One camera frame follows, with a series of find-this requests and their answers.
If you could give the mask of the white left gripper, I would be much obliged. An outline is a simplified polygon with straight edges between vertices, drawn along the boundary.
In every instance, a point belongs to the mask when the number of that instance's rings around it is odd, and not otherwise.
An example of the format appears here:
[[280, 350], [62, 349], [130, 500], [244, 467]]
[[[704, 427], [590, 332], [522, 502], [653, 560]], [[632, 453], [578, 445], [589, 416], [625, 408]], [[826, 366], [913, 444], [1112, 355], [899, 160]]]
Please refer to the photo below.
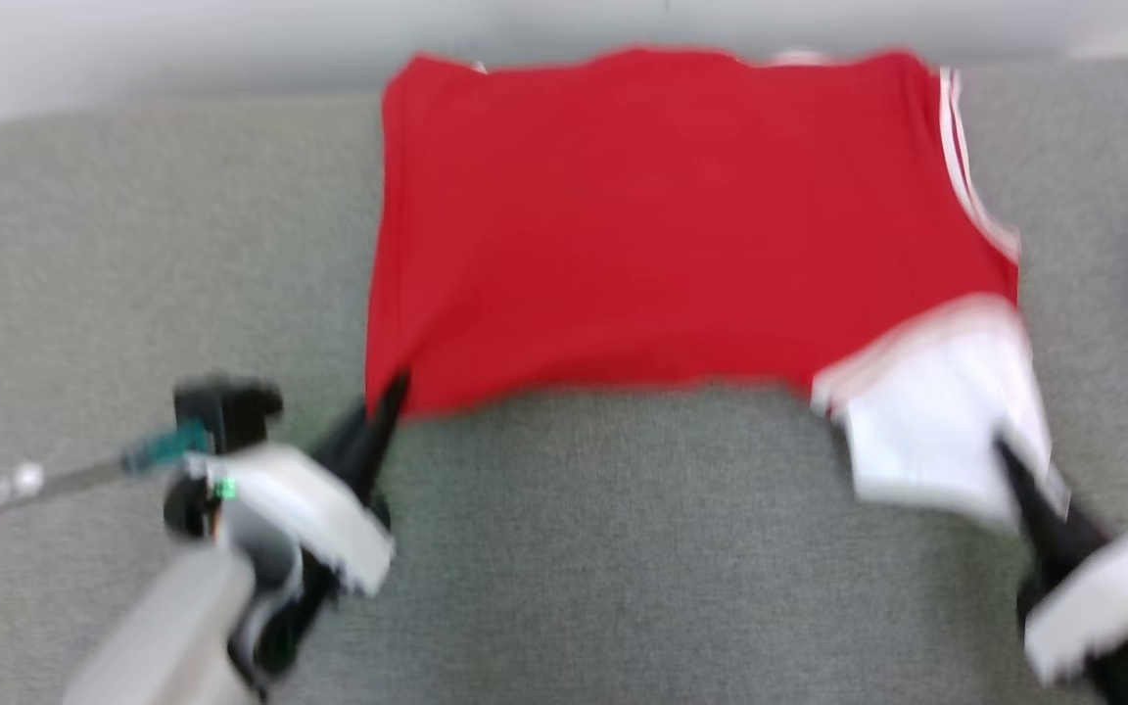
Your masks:
[[191, 452], [188, 476], [312, 553], [345, 592], [376, 596], [388, 579], [396, 541], [341, 481], [368, 481], [373, 495], [408, 390], [407, 371], [395, 374], [370, 424], [365, 400], [356, 400], [314, 447], [316, 461], [298, 447], [262, 443], [224, 456]]

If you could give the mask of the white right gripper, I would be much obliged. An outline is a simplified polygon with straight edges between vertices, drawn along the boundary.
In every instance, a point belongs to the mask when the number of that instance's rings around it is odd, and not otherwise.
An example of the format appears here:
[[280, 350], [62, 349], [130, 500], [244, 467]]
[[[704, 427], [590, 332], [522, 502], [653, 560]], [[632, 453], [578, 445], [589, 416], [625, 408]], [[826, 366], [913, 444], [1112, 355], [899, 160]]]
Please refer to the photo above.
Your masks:
[[1029, 470], [998, 444], [1019, 523], [1042, 579], [1064, 579], [1064, 561], [1092, 557], [1051, 590], [1025, 622], [1025, 655], [1039, 682], [1082, 675], [1089, 656], [1128, 641], [1128, 535], [1109, 541], [1070, 485], [1054, 468]]

